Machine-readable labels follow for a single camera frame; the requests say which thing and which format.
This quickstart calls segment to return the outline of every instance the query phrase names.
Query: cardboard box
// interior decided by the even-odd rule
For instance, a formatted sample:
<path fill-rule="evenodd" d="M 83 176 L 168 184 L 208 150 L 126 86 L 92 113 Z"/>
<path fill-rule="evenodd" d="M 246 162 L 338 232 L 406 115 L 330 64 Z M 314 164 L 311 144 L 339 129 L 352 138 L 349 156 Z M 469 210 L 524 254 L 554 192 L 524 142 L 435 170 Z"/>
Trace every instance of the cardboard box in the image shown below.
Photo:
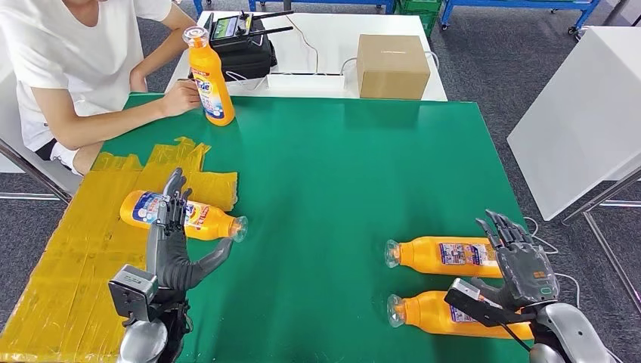
<path fill-rule="evenodd" d="M 429 79 L 418 36 L 361 34 L 356 70 L 361 98 L 419 100 Z"/>

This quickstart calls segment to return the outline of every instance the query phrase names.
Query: black bag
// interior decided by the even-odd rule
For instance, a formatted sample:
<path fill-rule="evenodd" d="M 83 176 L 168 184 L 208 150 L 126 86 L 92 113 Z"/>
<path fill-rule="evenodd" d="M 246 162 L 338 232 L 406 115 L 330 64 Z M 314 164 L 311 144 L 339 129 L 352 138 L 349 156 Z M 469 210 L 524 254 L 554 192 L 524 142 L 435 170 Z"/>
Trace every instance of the black bag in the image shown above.
<path fill-rule="evenodd" d="M 264 27 L 260 20 L 255 20 L 252 24 L 252 30 L 263 30 Z M 234 72 L 240 76 L 237 79 L 255 79 L 267 76 L 270 69 L 277 64 L 276 51 L 274 45 L 267 35 L 253 36 L 252 41 L 246 49 L 241 51 L 226 51 L 219 53 L 218 56 L 222 62 L 222 74 L 225 81 L 234 81 L 235 79 L 227 74 Z"/>

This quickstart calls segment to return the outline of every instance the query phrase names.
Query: robot finger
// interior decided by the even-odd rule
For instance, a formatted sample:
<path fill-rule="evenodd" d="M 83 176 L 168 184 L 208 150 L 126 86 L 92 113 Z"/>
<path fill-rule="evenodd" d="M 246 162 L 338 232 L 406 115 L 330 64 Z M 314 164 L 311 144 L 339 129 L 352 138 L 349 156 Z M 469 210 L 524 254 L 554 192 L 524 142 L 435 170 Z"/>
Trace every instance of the robot finger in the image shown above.
<path fill-rule="evenodd" d="M 490 227 L 490 225 L 485 220 L 477 218 L 476 223 L 480 225 L 481 228 L 483 228 L 483 232 L 485 232 L 485 235 L 488 236 L 488 240 L 490 241 L 490 244 L 492 244 L 492 247 L 494 247 L 494 249 L 503 246 L 497 234 L 492 231 L 492 227 Z"/>
<path fill-rule="evenodd" d="M 501 215 L 496 212 L 492 212 L 489 209 L 486 209 L 485 213 L 490 217 L 490 219 L 492 219 L 492 222 L 497 227 L 497 233 L 499 234 L 503 244 L 507 246 L 514 242 L 514 237 L 512 236 L 512 233 L 510 233 L 505 220 L 501 218 Z"/>
<path fill-rule="evenodd" d="M 184 227 L 184 203 L 183 200 L 180 199 L 176 203 L 176 209 L 178 210 L 178 218 L 174 221 L 178 229 L 183 229 Z"/>
<path fill-rule="evenodd" d="M 178 197 L 180 194 L 176 191 L 172 198 L 169 199 L 169 221 L 176 222 L 180 218 L 180 200 Z"/>
<path fill-rule="evenodd" d="M 192 192 L 191 188 L 188 188 L 186 191 L 183 192 L 182 200 L 184 201 L 185 204 L 187 204 L 187 199 L 189 199 L 191 192 Z"/>
<path fill-rule="evenodd" d="M 514 223 L 514 226 L 516 226 L 516 229 L 519 230 L 519 232 L 521 233 L 521 236 L 523 236 L 523 240 L 526 243 L 534 244 L 534 240 L 532 240 L 532 236 L 525 230 L 525 228 L 523 228 L 523 226 L 517 225 L 516 223 Z"/>
<path fill-rule="evenodd" d="M 519 231 L 519 229 L 516 227 L 516 223 L 512 222 L 509 218 L 504 216 L 503 214 L 498 215 L 501 221 L 506 226 L 506 230 L 509 232 L 509 234 L 512 236 L 513 242 L 523 242 L 523 235 Z"/>
<path fill-rule="evenodd" d="M 172 196 L 176 190 L 180 191 L 187 179 L 182 176 L 182 169 L 176 168 L 167 179 L 163 194 Z"/>

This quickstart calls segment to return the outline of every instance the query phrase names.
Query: yellow tape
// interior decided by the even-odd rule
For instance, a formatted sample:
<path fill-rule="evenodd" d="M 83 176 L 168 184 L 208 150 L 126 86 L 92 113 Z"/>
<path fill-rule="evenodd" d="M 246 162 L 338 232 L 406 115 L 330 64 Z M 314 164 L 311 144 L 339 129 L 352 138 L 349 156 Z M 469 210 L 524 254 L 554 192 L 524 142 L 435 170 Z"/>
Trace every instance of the yellow tape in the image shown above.
<path fill-rule="evenodd" d="M 176 166 L 190 199 L 229 211 L 237 174 L 201 172 L 204 144 L 156 145 L 143 168 L 135 155 L 98 155 L 51 236 L 0 337 L 0 361 L 115 361 L 124 328 L 107 282 L 126 263 L 144 268 L 147 231 L 120 221 L 130 191 L 161 191 Z"/>

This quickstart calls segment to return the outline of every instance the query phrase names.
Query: bottle label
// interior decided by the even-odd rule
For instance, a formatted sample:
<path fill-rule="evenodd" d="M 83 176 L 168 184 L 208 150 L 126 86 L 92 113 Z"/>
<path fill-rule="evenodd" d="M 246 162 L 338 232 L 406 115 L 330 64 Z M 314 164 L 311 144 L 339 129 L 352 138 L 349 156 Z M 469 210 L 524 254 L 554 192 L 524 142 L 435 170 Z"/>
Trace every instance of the bottle label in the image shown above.
<path fill-rule="evenodd" d="M 473 323 L 476 321 L 452 305 L 450 305 L 450 316 L 452 317 L 452 321 L 455 323 Z"/>
<path fill-rule="evenodd" d="M 132 217 L 136 221 L 153 223 L 158 219 L 158 208 L 160 202 L 169 202 L 169 197 L 163 194 L 144 192 L 134 206 Z M 205 218 L 209 213 L 209 206 L 200 203 L 187 202 L 185 207 L 184 224 L 191 225 L 195 229 L 201 229 Z"/>
<path fill-rule="evenodd" d="M 209 213 L 209 206 L 200 203 L 187 203 L 185 208 L 184 223 L 200 230 Z"/>
<path fill-rule="evenodd" d="M 485 244 L 439 244 L 445 265 L 498 266 L 497 255 Z"/>
<path fill-rule="evenodd" d="M 149 191 L 144 192 L 134 206 L 133 219 L 144 223 L 156 221 L 158 219 L 158 207 L 163 200 L 169 202 L 169 197 Z"/>
<path fill-rule="evenodd" d="M 213 82 L 210 82 L 207 76 L 209 73 L 192 70 L 196 86 L 198 86 L 198 95 L 200 95 L 200 103 L 203 104 L 205 113 L 214 118 L 222 119 L 225 117 L 225 112 L 222 109 L 222 102 L 218 87 Z"/>

